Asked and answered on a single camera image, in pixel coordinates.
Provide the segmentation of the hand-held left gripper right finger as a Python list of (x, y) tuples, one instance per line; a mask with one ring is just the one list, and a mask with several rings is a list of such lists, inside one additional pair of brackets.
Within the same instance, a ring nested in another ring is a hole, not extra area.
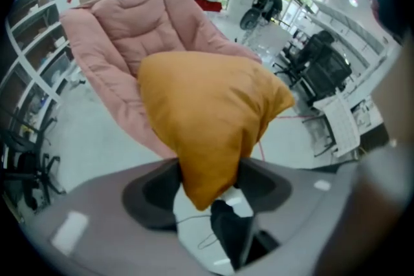
[(293, 169), (254, 158), (239, 163), (237, 184), (260, 230), (278, 246), (237, 276), (313, 276), (353, 186), (356, 162)]

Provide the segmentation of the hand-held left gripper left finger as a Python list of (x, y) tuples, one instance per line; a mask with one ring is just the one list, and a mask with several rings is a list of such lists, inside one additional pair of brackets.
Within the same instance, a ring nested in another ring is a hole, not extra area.
[(177, 237), (176, 159), (86, 181), (34, 217), (28, 239), (63, 276), (208, 276)]

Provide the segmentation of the orange pillow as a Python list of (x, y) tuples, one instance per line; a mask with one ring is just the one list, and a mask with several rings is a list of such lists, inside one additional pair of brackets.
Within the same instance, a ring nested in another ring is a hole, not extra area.
[(137, 82), (150, 126), (177, 155), (200, 211), (235, 184), (240, 159), (295, 104), (285, 83), (241, 56), (160, 52), (141, 62)]

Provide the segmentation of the person's right forearm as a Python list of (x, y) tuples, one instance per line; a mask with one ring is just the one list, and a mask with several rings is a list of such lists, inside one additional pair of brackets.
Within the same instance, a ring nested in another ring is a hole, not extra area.
[(314, 276), (351, 276), (385, 241), (414, 194), (414, 171), (361, 169)]

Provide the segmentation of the checkered cloth table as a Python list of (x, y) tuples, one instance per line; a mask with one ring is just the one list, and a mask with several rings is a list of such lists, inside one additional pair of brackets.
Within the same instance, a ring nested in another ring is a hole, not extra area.
[(320, 112), (319, 118), (323, 118), (331, 137), (324, 150), (315, 157), (327, 151), (331, 151), (336, 158), (350, 153), (360, 145), (360, 133), (351, 109), (341, 94), (318, 100), (313, 107)]

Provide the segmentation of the black swivel office chair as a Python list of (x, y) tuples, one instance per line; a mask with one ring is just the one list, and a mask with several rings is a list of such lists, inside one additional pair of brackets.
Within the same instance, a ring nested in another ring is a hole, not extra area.
[(33, 194), (35, 189), (41, 190), (43, 201), (47, 206), (51, 204), (50, 192), (57, 195), (66, 193), (64, 189), (58, 189), (50, 177), (52, 166), (61, 162), (61, 158), (41, 152), (45, 131), (56, 121), (56, 118), (51, 118), (42, 128), (36, 129), (35, 142), (10, 130), (0, 129), (0, 138), (5, 145), (13, 152), (19, 153), (17, 168), (1, 170), (0, 182), (20, 182), (25, 204), (34, 212), (39, 210), (39, 204)]

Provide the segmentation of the black sled-base office chair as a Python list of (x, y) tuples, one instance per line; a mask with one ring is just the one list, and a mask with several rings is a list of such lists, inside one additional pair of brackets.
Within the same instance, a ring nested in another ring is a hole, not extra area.
[(333, 95), (352, 74), (350, 64), (330, 45), (324, 45), (303, 74), (313, 92), (307, 104)]

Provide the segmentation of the black mesh office chair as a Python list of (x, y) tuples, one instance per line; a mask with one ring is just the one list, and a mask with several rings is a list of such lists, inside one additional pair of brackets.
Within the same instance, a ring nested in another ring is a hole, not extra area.
[(293, 84), (299, 80), (300, 75), (305, 70), (306, 66), (320, 53), (323, 46), (331, 45), (333, 42), (334, 37), (327, 30), (322, 30), (317, 34), (313, 34), (303, 48), (298, 49), (295, 54), (291, 51), (296, 46), (292, 42), (289, 42), (289, 45), (285, 46), (279, 53), (289, 61), (289, 64), (285, 68), (279, 66), (281, 70), (276, 71), (275, 75), (287, 75), (290, 79), (291, 86), (293, 86)]

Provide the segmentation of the long white desk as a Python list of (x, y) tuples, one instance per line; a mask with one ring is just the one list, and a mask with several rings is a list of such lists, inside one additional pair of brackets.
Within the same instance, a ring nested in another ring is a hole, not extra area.
[(386, 47), (369, 31), (343, 12), (320, 1), (313, 3), (315, 14), (292, 2), (282, 11), (281, 20), (289, 30), (301, 30), (308, 36), (328, 31), (335, 39), (334, 46), (349, 62), (352, 74), (343, 94), (348, 104), (373, 107), (369, 78), (386, 58)]

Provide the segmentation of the white shelving unit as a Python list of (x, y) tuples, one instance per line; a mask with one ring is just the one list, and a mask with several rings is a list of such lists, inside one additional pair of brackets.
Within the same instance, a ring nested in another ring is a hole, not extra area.
[(74, 68), (63, 0), (15, 0), (0, 41), (0, 126), (35, 142)]

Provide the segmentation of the pink padded lounge chair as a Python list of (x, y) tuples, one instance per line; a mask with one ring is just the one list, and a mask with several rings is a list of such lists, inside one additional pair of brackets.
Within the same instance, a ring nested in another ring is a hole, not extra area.
[(174, 157), (150, 127), (136, 74), (152, 54), (196, 51), (259, 57), (227, 39), (195, 0), (93, 0), (60, 15), (75, 61), (115, 122), (161, 158)]

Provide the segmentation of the red cloth table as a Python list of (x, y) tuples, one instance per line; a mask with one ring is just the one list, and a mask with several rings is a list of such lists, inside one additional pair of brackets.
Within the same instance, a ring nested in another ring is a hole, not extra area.
[(220, 12), (223, 9), (219, 0), (194, 0), (205, 12)]

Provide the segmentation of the white panel with red diamond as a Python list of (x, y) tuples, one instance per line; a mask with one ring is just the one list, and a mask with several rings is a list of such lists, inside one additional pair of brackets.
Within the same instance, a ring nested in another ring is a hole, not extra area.
[(62, 13), (70, 8), (75, 8), (80, 5), (80, 0), (56, 0), (58, 12)]

